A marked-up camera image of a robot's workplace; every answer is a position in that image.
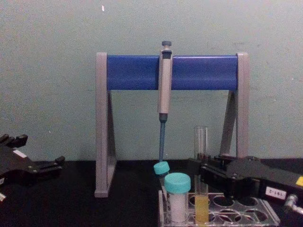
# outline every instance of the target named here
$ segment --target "gray stand leg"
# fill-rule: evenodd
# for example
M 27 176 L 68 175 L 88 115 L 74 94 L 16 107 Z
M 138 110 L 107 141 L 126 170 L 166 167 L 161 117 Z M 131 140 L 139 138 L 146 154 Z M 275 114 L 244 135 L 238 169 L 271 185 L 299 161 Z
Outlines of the gray stand leg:
M 96 57 L 96 190 L 95 197 L 108 197 L 116 166 L 111 96 L 107 91 L 107 54 Z
M 236 154 L 237 157 L 245 157 L 249 147 L 250 62 L 247 53 L 238 53 L 237 56 L 238 88 L 236 92 L 228 93 L 220 155 L 229 155 L 236 121 Z

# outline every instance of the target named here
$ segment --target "yellow liquid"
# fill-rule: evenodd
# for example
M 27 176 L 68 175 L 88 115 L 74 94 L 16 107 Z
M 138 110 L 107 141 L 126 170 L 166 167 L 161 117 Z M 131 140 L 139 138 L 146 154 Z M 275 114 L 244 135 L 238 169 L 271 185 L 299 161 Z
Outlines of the yellow liquid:
M 204 226 L 208 222 L 208 196 L 195 196 L 196 224 Z

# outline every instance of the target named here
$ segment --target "yellow label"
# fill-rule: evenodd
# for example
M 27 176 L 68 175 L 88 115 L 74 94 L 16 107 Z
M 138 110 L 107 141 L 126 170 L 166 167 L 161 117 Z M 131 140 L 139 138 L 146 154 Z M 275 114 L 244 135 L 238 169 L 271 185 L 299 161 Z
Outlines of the yellow label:
M 303 176 L 299 177 L 296 184 L 303 187 Z
M 200 227 L 205 226 L 204 223 L 208 222 L 208 196 L 196 195 L 196 224 Z

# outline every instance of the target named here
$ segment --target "label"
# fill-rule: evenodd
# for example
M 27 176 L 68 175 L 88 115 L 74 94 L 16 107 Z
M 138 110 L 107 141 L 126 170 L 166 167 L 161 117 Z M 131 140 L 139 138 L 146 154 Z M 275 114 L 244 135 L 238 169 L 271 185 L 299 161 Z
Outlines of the label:
M 297 180 L 297 183 L 295 184 L 303 187 L 303 176 L 300 176 L 299 179 Z
M 266 187 L 266 191 L 265 191 L 266 195 L 269 195 L 271 197 L 275 197 L 281 200 L 285 200 L 286 198 L 286 192 L 276 189 L 276 188 L 271 188 L 271 187 Z
M 16 155 L 19 155 L 21 158 L 25 158 L 25 157 L 27 157 L 25 154 L 23 154 L 21 151 L 19 151 L 19 150 L 14 150 L 13 151 Z

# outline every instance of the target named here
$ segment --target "black device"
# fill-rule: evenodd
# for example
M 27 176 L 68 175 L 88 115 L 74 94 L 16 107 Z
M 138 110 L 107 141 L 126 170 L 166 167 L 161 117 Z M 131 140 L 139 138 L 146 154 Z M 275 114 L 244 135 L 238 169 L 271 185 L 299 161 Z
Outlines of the black device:
M 189 159 L 188 170 L 201 175 L 202 182 L 221 190 L 227 198 L 257 197 L 303 214 L 303 209 L 296 206 L 297 202 L 303 203 L 303 176 L 271 168 L 259 158 L 200 156 Z
M 7 134 L 0 137 L 0 186 L 9 183 L 30 185 L 60 174 L 65 157 L 37 165 L 16 149 L 24 146 L 27 138 L 27 135 L 14 138 Z

